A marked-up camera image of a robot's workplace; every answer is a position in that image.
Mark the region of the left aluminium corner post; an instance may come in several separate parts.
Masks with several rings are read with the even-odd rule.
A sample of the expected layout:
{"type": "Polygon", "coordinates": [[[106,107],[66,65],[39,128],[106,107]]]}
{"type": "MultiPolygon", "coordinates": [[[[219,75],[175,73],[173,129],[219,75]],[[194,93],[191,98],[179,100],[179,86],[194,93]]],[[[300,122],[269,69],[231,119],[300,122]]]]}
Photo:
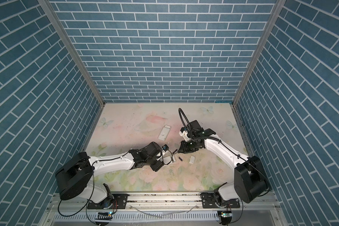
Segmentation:
{"type": "Polygon", "coordinates": [[[72,41],[70,40],[69,36],[67,35],[63,25],[61,24],[58,16],[56,15],[50,1],[47,0],[38,0],[41,8],[43,9],[45,15],[48,17],[49,21],[53,25],[55,31],[57,32],[58,36],[60,37],[61,41],[63,42],[65,48],[67,49],[68,53],[72,57],[74,63],[78,67],[79,71],[81,72],[84,80],[89,85],[91,91],[93,92],[94,96],[96,97],[99,104],[103,107],[105,105],[105,101],[103,100],[102,96],[100,95],[97,87],[95,86],[93,80],[91,79],[84,63],[82,62],[79,54],[77,53],[72,41]]]}

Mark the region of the black mounting plate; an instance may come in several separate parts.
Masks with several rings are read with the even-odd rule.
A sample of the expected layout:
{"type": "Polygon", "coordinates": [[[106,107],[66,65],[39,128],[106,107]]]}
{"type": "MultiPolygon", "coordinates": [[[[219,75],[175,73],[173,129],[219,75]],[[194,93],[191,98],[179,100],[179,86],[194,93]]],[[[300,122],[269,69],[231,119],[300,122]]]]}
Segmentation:
{"type": "Polygon", "coordinates": [[[240,208],[240,203],[238,199],[223,200],[218,193],[215,192],[204,192],[200,193],[200,198],[202,201],[202,207],[204,209],[214,209],[214,208],[240,208]]]}
{"type": "Polygon", "coordinates": [[[87,209],[89,210],[118,210],[125,209],[128,200],[128,194],[113,194],[105,198],[100,203],[89,202],[87,209]]]}

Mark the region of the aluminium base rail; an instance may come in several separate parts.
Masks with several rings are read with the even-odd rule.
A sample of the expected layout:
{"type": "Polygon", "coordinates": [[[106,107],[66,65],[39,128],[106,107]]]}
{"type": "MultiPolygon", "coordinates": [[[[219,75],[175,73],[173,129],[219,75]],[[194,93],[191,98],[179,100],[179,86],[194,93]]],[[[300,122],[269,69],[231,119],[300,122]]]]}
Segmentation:
{"type": "Polygon", "coordinates": [[[286,226],[274,193],[249,204],[236,199],[220,208],[209,194],[195,192],[115,193],[117,210],[82,209],[84,199],[52,198],[40,226],[286,226]]]}

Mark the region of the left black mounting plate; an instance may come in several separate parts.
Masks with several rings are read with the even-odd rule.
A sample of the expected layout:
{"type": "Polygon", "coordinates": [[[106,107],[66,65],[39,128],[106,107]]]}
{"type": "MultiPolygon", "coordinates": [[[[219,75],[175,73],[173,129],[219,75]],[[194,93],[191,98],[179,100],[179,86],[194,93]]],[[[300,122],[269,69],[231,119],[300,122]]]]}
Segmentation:
{"type": "Polygon", "coordinates": [[[105,198],[100,203],[89,202],[87,209],[89,210],[118,210],[125,209],[128,200],[128,194],[113,194],[105,198]]]}

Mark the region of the aluminium corner post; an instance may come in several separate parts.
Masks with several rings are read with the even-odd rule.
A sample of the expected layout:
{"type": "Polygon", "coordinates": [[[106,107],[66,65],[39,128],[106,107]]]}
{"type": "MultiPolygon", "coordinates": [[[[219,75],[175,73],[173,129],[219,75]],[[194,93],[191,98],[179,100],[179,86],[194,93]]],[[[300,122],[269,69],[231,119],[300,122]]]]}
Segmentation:
{"type": "Polygon", "coordinates": [[[91,79],[84,63],[82,62],[79,54],[77,53],[72,41],[70,40],[69,36],[67,35],[63,25],[61,24],[58,16],[56,15],[50,1],[47,0],[38,0],[41,8],[43,9],[45,15],[48,17],[49,21],[53,25],[55,31],[57,32],[58,36],[60,37],[61,41],[63,42],[65,48],[67,49],[68,53],[72,57],[74,63],[78,67],[79,71],[81,72],[84,80],[89,85],[91,91],[93,92],[94,96],[96,97],[99,104],[103,107],[105,105],[105,101],[103,100],[102,96],[100,95],[97,87],[95,86],[93,80],[91,79]]]}
{"type": "Polygon", "coordinates": [[[286,3],[286,0],[278,0],[276,1],[273,9],[272,9],[272,12],[270,14],[270,17],[269,17],[269,20],[268,22],[266,23],[265,27],[264,27],[264,31],[259,39],[259,43],[257,44],[257,47],[253,53],[253,56],[251,58],[251,61],[247,67],[247,70],[246,72],[244,73],[244,76],[243,76],[243,79],[242,81],[240,82],[240,86],[236,92],[236,95],[233,99],[233,106],[236,106],[239,101],[240,101],[240,98],[241,98],[241,95],[245,89],[245,86],[247,84],[247,82],[249,81],[250,77],[251,77],[251,73],[253,72],[254,70],[254,67],[256,65],[256,63],[258,62],[259,60],[259,57],[264,49],[264,46],[271,34],[271,31],[273,30],[274,28],[274,25],[280,15],[280,12],[283,8],[283,6],[285,5],[286,3]]]}

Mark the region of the white remote control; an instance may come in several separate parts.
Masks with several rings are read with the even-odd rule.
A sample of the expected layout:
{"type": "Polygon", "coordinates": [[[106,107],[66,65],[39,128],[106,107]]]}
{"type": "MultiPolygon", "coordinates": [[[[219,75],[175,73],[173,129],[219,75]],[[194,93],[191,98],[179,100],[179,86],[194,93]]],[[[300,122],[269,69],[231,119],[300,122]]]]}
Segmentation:
{"type": "Polygon", "coordinates": [[[172,163],[175,163],[176,162],[176,159],[173,155],[171,154],[166,154],[164,157],[163,157],[163,162],[165,165],[169,165],[169,164],[172,164],[172,163]]]}
{"type": "Polygon", "coordinates": [[[162,128],[159,136],[158,136],[158,139],[161,140],[161,141],[165,141],[167,136],[169,135],[169,132],[171,130],[171,126],[169,125],[164,125],[164,127],[162,128]]]}

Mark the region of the right aluminium corner post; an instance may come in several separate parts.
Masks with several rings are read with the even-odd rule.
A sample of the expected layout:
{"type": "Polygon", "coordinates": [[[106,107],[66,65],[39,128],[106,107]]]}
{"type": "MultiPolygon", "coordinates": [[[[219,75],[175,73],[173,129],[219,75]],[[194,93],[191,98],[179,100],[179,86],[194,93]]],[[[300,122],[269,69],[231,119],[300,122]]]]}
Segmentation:
{"type": "Polygon", "coordinates": [[[254,70],[254,67],[256,65],[256,63],[258,62],[259,60],[259,57],[264,49],[264,46],[271,34],[271,31],[273,30],[274,28],[274,25],[280,15],[280,12],[283,8],[283,6],[285,5],[286,3],[286,0],[278,0],[276,1],[273,9],[272,9],[272,12],[270,14],[270,17],[269,17],[269,20],[268,22],[266,23],[265,27],[264,27],[264,31],[259,39],[259,43],[257,44],[257,47],[253,53],[253,56],[251,58],[251,61],[247,67],[247,70],[246,72],[244,73],[244,76],[243,76],[243,79],[242,81],[240,82],[240,86],[236,92],[236,95],[233,99],[233,106],[236,106],[239,101],[240,101],[240,98],[241,98],[241,95],[245,89],[245,86],[247,84],[247,82],[249,81],[250,77],[251,77],[251,73],[253,72],[254,70]]]}

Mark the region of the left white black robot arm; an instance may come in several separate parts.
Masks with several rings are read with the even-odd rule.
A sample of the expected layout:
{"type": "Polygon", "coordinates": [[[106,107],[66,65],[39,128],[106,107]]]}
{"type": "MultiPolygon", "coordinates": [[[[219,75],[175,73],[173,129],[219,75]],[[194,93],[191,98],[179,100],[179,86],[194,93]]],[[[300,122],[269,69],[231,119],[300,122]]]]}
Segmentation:
{"type": "Polygon", "coordinates": [[[96,157],[80,152],[72,157],[55,173],[60,199],[63,201],[77,196],[94,203],[101,203],[112,198],[109,186],[95,185],[98,175],[118,171],[134,170],[149,166],[157,172],[164,163],[164,154],[169,150],[167,145],[159,146],[155,142],[142,149],[131,149],[124,154],[96,157]]]}

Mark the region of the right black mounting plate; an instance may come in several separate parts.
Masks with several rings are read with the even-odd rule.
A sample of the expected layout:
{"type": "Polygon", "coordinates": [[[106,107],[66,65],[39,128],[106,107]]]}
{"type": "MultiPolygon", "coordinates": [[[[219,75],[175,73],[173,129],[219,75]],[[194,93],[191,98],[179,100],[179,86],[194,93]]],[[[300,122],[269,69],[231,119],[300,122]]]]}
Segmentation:
{"type": "Polygon", "coordinates": [[[215,192],[204,192],[200,193],[200,198],[202,201],[202,207],[204,209],[214,209],[214,208],[240,208],[240,203],[238,199],[223,200],[218,193],[215,192]]]}

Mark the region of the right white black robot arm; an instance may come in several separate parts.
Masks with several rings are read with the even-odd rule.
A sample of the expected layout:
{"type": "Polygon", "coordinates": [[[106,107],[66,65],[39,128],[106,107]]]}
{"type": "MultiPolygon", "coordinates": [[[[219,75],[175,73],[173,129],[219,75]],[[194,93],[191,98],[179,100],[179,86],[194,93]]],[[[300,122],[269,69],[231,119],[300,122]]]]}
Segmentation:
{"type": "Polygon", "coordinates": [[[218,206],[224,206],[229,200],[238,198],[250,203],[268,189],[265,170],[257,156],[249,157],[236,151],[213,130],[204,130],[197,120],[182,127],[179,135],[184,139],[181,141],[179,153],[194,153],[205,148],[233,170],[234,181],[214,190],[214,199],[218,206]]]}

